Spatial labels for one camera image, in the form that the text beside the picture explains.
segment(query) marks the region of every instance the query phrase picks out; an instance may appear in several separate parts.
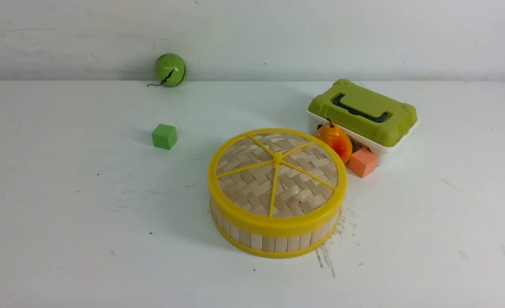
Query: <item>black handle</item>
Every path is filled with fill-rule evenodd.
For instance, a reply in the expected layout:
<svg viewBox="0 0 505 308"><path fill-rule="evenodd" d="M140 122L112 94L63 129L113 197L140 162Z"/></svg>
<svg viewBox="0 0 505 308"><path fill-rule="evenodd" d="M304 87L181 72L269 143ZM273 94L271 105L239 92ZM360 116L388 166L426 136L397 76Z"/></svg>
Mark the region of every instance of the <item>black handle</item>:
<svg viewBox="0 0 505 308"><path fill-rule="evenodd" d="M337 107L342 107L343 109L346 109L352 115L355 115L355 116L358 115L358 116L367 118L370 121L375 121L376 123L382 123L383 121L385 121L385 119L387 119L387 117L389 115L389 113L387 113L385 111L379 117L373 117L371 115L367 115L366 113L362 113L361 111L358 111L357 109L354 109L354 108L351 108L349 106L342 104L342 102L340 100L343 97L344 97L344 94L340 94L340 95L336 96L336 98L332 101L332 103L334 103Z"/></svg>

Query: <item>green lid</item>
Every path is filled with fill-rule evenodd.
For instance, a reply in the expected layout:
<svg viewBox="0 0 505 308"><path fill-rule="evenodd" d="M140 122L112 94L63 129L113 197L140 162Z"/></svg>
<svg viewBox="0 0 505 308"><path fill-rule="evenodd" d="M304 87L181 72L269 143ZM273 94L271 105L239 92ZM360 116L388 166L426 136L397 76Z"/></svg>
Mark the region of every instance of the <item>green lid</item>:
<svg viewBox="0 0 505 308"><path fill-rule="evenodd" d="M310 113L330 118L334 123L382 146L397 144L416 123L412 105L340 79L307 108Z"/></svg>

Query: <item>green ball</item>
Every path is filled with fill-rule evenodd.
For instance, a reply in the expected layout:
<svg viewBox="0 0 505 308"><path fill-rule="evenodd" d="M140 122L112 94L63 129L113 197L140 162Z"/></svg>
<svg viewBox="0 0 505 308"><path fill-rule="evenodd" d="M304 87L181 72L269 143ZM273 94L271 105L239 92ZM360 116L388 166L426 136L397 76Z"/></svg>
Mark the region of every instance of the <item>green ball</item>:
<svg viewBox="0 0 505 308"><path fill-rule="evenodd" d="M153 70L163 86L178 86L186 78L186 63L176 54L160 56Z"/></svg>

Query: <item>orange cube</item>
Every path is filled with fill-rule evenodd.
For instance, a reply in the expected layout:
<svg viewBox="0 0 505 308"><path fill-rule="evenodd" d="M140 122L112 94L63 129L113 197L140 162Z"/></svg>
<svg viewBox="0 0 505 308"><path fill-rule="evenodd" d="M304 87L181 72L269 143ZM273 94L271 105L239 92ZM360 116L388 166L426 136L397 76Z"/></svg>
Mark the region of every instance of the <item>orange cube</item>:
<svg viewBox="0 0 505 308"><path fill-rule="evenodd" d="M356 175L363 178L372 173L378 164L378 156L365 148L351 154L348 167Z"/></svg>

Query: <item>table surface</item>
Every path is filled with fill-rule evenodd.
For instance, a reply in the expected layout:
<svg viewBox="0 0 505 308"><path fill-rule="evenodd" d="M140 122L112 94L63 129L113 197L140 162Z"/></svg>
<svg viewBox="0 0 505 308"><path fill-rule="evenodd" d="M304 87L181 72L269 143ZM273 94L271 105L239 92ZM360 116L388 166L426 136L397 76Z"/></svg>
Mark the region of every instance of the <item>table surface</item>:
<svg viewBox="0 0 505 308"><path fill-rule="evenodd" d="M391 164L349 173L326 244L266 259L217 232L215 150L307 131L331 84L0 82L0 307L505 307L505 82L361 82L422 121Z"/></svg>

